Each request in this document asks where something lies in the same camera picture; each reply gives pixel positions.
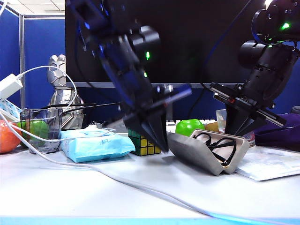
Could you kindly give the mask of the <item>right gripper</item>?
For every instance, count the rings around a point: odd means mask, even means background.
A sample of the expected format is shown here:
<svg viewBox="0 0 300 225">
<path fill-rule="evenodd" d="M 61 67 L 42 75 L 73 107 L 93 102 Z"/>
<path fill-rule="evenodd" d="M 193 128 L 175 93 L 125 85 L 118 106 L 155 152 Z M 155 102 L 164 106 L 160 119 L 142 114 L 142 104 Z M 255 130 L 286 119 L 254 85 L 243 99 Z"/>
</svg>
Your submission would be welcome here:
<svg viewBox="0 0 300 225">
<path fill-rule="evenodd" d="M 265 99 L 262 93 L 248 92 L 243 84 L 227 86 L 213 82 L 210 90 L 214 92 L 214 98 L 225 103 L 226 134 L 243 136 L 268 121 L 279 127 L 286 123 L 285 119 L 268 110 L 275 106 L 272 99 Z"/>
</svg>

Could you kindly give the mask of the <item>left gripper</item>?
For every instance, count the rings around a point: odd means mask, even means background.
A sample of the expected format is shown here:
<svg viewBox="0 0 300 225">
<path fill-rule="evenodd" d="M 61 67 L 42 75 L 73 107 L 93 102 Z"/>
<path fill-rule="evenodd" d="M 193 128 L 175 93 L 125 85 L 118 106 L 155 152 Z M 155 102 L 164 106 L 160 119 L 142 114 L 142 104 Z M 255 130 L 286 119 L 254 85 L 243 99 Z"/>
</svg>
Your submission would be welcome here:
<svg viewBox="0 0 300 225">
<path fill-rule="evenodd" d="M 155 85 L 151 101 L 127 109 L 123 116 L 109 120 L 105 126 L 114 127 L 119 123 L 124 123 L 126 128 L 145 136 L 162 151 L 168 151 L 166 109 L 173 102 L 185 98 L 191 93 L 190 84 L 181 84 L 177 87 L 171 84 Z"/>
</svg>

